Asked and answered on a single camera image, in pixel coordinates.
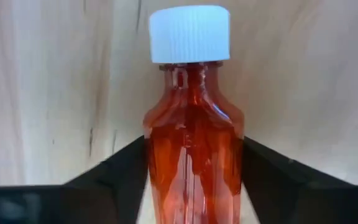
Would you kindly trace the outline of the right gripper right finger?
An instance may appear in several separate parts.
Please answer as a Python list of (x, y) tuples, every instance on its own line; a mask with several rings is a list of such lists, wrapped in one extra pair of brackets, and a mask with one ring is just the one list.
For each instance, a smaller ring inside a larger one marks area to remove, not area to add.
[(348, 224), (349, 183), (244, 138), (242, 183), (260, 224)]

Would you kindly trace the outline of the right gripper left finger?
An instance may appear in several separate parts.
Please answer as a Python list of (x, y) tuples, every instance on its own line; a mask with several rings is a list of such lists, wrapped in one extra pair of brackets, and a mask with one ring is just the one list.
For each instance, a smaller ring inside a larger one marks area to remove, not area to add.
[(147, 181), (147, 150), (143, 136), (71, 179), (66, 185), (105, 188), (111, 192), (118, 224), (136, 224)]

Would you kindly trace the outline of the red bottle with white cap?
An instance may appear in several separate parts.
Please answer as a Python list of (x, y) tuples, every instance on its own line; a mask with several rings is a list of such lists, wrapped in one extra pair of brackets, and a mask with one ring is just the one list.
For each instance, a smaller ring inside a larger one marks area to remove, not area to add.
[(156, 224), (240, 224), (244, 115), (218, 84), (230, 57), (230, 13), (161, 9), (149, 35), (165, 82), (143, 121)]

